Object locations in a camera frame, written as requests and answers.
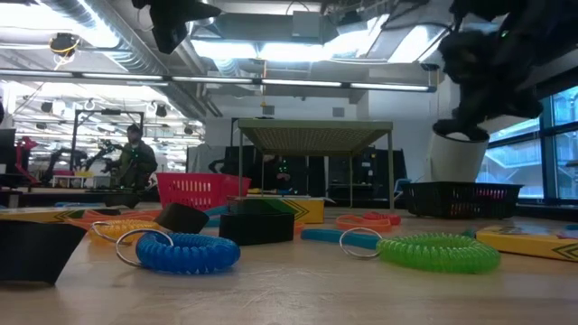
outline metal key ring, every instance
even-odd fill
[[[371,232],[371,233],[378,235],[379,239],[383,239],[383,237],[377,231],[375,231],[373,229],[369,229],[369,228],[365,228],[365,227],[364,228],[363,227],[355,227],[355,228],[349,229],[347,231],[344,231],[343,234],[341,234],[341,236],[340,236],[340,247],[341,247],[341,250],[343,251],[343,253],[345,253],[351,257],[358,258],[358,259],[372,259],[372,258],[378,257],[379,252],[376,252],[376,253],[371,254],[371,255],[362,255],[362,254],[352,252],[343,246],[343,238],[345,237],[345,235],[347,235],[349,232],[355,231],[355,230],[365,230],[365,231],[368,231],[368,232]]]
[[[135,230],[131,230],[131,231],[125,233],[123,236],[121,236],[121,237],[117,240],[117,256],[118,256],[118,258],[120,258],[121,261],[123,261],[123,262],[124,262],[125,264],[127,264],[127,265],[131,265],[131,266],[134,266],[134,267],[143,267],[143,268],[144,268],[143,264],[141,264],[141,263],[139,263],[139,262],[131,261],[131,260],[129,260],[128,258],[122,256],[122,254],[120,254],[120,249],[118,249],[118,248],[119,248],[118,246],[119,246],[119,245],[123,245],[123,239],[125,239],[126,237],[132,236],[132,235],[134,235],[134,234],[146,233],[146,232],[154,232],[154,233],[163,235],[165,238],[167,238],[167,239],[169,240],[169,244],[170,244],[171,246],[174,246],[174,243],[173,243],[172,239],[169,237],[169,235],[165,234],[165,233],[162,232],[162,231],[159,231],[159,230],[156,230],[156,229],[146,229],[146,228],[145,228],[145,229],[135,229]]]
[[[92,231],[94,231],[94,233],[97,234],[97,236],[99,236],[99,237],[101,237],[101,238],[104,238],[104,239],[106,239],[107,241],[109,241],[109,242],[111,242],[111,243],[116,243],[116,242],[117,242],[117,240],[114,239],[113,237],[108,236],[108,235],[105,235],[105,234],[101,234],[100,231],[98,231],[98,228],[95,227],[95,226],[112,226],[111,224],[109,224],[109,223],[106,222],[106,221],[96,221],[96,222],[93,222],[92,225],[90,225],[90,229],[91,229]],[[130,243],[122,242],[122,243],[120,243],[120,245],[130,246]]]

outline blue spiral keychain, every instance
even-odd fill
[[[140,262],[125,258],[119,250],[126,237],[137,233],[146,233],[136,244]],[[128,265],[159,272],[209,274],[231,267],[241,250],[233,241],[220,237],[135,229],[117,240],[117,256]]]

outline wooden table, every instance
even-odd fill
[[[556,225],[500,223],[514,222]],[[489,224],[496,222],[409,217],[395,234]],[[0,287],[0,319],[3,325],[576,324],[578,263],[504,254],[491,274],[433,274],[354,260],[337,245],[296,239],[245,246],[224,274],[175,276],[124,265],[112,246],[87,240],[55,287]]]

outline pipe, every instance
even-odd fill
[[[106,53],[106,55],[128,72],[154,75],[169,73],[169,70],[108,1],[42,0],[42,2],[56,13],[71,18],[86,28],[98,28],[100,21],[95,15],[104,18],[102,22],[120,40],[118,49],[130,50],[130,52],[111,52]],[[207,114],[203,107],[198,106],[198,100],[195,100],[196,98],[188,94],[180,85],[170,83],[168,87],[153,87],[153,89],[165,94],[173,102],[173,105],[188,118],[202,119]]]

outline ceiling light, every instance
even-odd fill
[[[428,91],[430,90],[427,86],[413,86],[413,85],[388,85],[379,83],[360,83],[352,82],[350,84],[351,88],[354,89],[367,89],[367,90],[399,90],[399,91]]]
[[[16,76],[16,77],[54,77],[54,78],[72,78],[71,72],[62,71],[42,71],[42,70],[10,70],[0,69],[2,76]]]
[[[328,56],[343,55],[346,53],[357,53],[359,44],[368,37],[368,31],[354,31],[347,32],[337,36],[323,45],[323,49],[328,53]]]
[[[397,46],[396,51],[387,60],[389,63],[411,63],[424,52],[429,44],[427,28],[416,26]]]
[[[206,82],[220,84],[252,84],[252,79],[247,78],[220,78],[220,77],[172,77],[174,81]]]
[[[267,43],[259,52],[263,60],[281,62],[316,62],[331,58],[320,44]]]
[[[264,85],[286,85],[286,86],[310,86],[310,87],[340,87],[337,81],[310,81],[310,80],[289,80],[289,79],[263,79]]]
[[[156,106],[156,112],[154,114],[159,116],[159,117],[166,117],[166,105],[165,104],[158,104]]]
[[[191,42],[197,54],[213,60],[256,58],[255,46],[249,42]]]
[[[118,79],[118,80],[142,80],[142,81],[163,80],[163,76],[150,76],[150,75],[137,75],[137,74],[83,73],[82,76],[89,79]]]
[[[61,139],[61,140],[70,140],[72,139],[72,135],[63,135],[63,134],[47,134],[47,133],[16,133],[16,136],[30,136],[30,137],[39,137],[39,138],[47,138],[47,139]],[[108,139],[108,140],[117,140],[119,142],[126,141],[126,137],[121,135],[77,135],[77,140],[80,141],[91,141],[91,140],[98,140],[98,139]],[[202,141],[197,137],[159,137],[161,141],[167,141],[170,143],[186,143],[186,144],[200,144]],[[152,137],[143,137],[143,140],[146,141],[153,141]]]

